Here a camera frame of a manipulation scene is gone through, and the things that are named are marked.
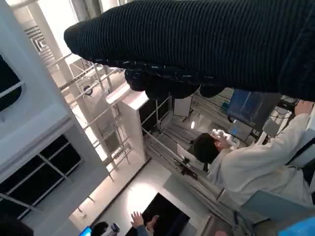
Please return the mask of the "black knitted gloved right hand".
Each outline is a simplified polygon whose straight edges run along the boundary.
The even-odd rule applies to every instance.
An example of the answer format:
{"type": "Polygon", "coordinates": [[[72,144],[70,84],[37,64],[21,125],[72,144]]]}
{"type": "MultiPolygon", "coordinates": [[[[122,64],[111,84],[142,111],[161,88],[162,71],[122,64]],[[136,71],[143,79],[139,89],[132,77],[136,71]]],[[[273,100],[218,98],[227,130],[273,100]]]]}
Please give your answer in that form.
{"type": "Polygon", "coordinates": [[[149,98],[234,88],[315,99],[312,0],[135,0],[63,37],[83,59],[122,68],[149,98]]]}

